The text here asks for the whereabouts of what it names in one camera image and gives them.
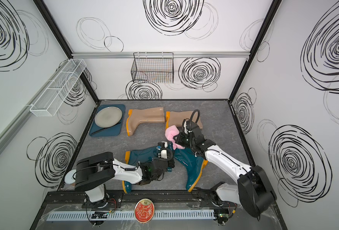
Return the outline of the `pink microfiber cloth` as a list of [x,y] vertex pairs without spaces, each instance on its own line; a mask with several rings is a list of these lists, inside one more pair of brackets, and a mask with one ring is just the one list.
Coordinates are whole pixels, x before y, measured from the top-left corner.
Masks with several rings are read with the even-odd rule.
[[185,149],[184,146],[181,146],[181,145],[175,143],[174,137],[177,136],[178,134],[180,134],[180,131],[178,130],[178,128],[175,125],[168,127],[165,131],[165,137],[168,141],[170,141],[172,143],[173,149],[174,150],[176,150],[176,149],[183,150],[183,149]]

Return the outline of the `green rubber boot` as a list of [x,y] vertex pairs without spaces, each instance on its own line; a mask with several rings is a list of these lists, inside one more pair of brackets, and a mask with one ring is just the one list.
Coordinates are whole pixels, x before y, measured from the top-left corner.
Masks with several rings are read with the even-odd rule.
[[158,181],[168,169],[168,159],[167,149],[160,145],[127,151],[125,163],[137,167],[142,172],[142,179],[135,183],[123,181],[124,192],[130,193],[132,185],[144,186],[152,181]]
[[174,158],[186,168],[187,183],[185,188],[188,192],[192,192],[199,182],[208,161],[202,157],[195,157],[189,148],[178,146],[172,142],[169,146],[174,150]]

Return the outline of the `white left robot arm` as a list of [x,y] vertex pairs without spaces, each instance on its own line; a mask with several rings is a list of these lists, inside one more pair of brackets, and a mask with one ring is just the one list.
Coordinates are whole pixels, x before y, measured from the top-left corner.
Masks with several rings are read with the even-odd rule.
[[84,192],[90,202],[96,203],[108,199],[104,186],[107,181],[114,179],[134,185],[149,184],[164,175],[173,158],[172,150],[162,148],[150,161],[129,165],[115,159],[113,153],[104,152],[80,160],[77,168],[65,175],[64,182],[74,185],[75,191]]

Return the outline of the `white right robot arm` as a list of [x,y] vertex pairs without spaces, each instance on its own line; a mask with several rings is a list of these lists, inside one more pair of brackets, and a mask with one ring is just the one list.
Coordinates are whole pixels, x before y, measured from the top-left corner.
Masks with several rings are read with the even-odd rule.
[[216,165],[237,183],[223,183],[216,188],[222,201],[239,204],[249,215],[258,218],[277,200],[271,182],[260,166],[252,167],[227,154],[214,141],[206,139],[199,126],[189,119],[183,121],[182,128],[174,137],[175,143],[190,149],[195,157]]

